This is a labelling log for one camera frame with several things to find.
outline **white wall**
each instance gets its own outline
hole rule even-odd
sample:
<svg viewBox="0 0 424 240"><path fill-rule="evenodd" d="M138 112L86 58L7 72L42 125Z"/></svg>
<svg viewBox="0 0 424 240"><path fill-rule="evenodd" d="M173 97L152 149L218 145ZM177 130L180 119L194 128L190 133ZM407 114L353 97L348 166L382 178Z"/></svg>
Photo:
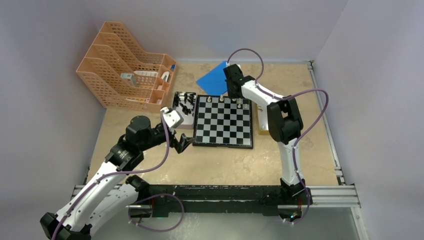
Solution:
<svg viewBox="0 0 424 240"><path fill-rule="evenodd" d="M315 61L373 240L424 235L424 1L350 0Z"/></svg>
<svg viewBox="0 0 424 240"><path fill-rule="evenodd" d="M253 48L272 62L315 59L348 0L85 0L97 27L124 23L147 51L222 61ZM234 59L258 61L243 52Z"/></svg>
<svg viewBox="0 0 424 240"><path fill-rule="evenodd" d="M75 70L96 33L81 0L0 1L1 239L45 239L87 173L104 109Z"/></svg>

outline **wooden table surface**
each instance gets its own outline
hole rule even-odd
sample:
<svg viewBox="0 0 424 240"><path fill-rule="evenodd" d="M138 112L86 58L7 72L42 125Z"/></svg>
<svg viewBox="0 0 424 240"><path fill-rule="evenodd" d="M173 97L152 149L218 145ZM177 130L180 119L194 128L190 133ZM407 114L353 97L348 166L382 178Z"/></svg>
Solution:
<svg viewBox="0 0 424 240"><path fill-rule="evenodd" d="M196 80L216 65L217 63L178 64L175 82L169 93L171 97L168 98L168 106L172 105L172 96L175 91L205 94L196 84ZM245 75L255 78L261 71L261 65L242 64L241 69ZM265 64L265 70L259 82L283 96L313 88L305 64ZM309 93L297 97L296 100L305 130L320 113L317 98L314 93ZM111 147L125 133L130 120L138 115L149 117L152 126L160 122L159 113L114 108L106 110L91 160L88 179L96 173ZM253 149L189 146L183 153L177 154L171 148L166 162L159 169L139 174L139 176L151 184L279 185L282 166L277 143L269 135L258 135L256 116L253 116L253 121ZM193 130L177 129L178 139L181 133L189 137L193 136ZM300 165L306 184L310 186L338 185L322 120L300 141L299 145ZM144 160L134 170L156 166L162 161L165 149L166 144L161 144L147 150Z"/></svg>

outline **mesh organizer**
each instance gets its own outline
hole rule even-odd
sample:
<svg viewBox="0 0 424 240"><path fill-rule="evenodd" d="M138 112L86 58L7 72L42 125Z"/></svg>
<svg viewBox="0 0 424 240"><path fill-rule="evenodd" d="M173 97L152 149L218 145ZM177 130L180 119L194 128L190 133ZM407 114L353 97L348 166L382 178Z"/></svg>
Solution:
<svg viewBox="0 0 424 240"><path fill-rule="evenodd" d="M173 65L167 54L144 51L122 23L105 22L76 72L105 108L159 112L174 82ZM165 72L168 81L160 78ZM134 73L136 86L122 79L122 73Z"/></svg>

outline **blue object in organizer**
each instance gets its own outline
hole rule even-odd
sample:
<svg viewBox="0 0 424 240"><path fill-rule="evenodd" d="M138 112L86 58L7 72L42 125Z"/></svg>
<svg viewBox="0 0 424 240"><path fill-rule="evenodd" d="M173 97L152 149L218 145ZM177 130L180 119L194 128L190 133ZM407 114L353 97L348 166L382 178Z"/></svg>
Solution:
<svg viewBox="0 0 424 240"><path fill-rule="evenodd" d="M227 91L226 77L224 68L227 66L227 61L221 62L212 71L202 76L196 81L208 95L220 96Z"/></svg>

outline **black and white chessboard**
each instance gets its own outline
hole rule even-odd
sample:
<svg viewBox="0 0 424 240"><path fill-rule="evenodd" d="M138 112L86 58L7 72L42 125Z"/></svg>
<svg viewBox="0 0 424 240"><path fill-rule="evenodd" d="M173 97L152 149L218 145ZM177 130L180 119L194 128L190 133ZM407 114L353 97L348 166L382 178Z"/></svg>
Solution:
<svg viewBox="0 0 424 240"><path fill-rule="evenodd" d="M250 100L224 96L220 101L220 96L198 95L195 112L193 146L253 149Z"/></svg>

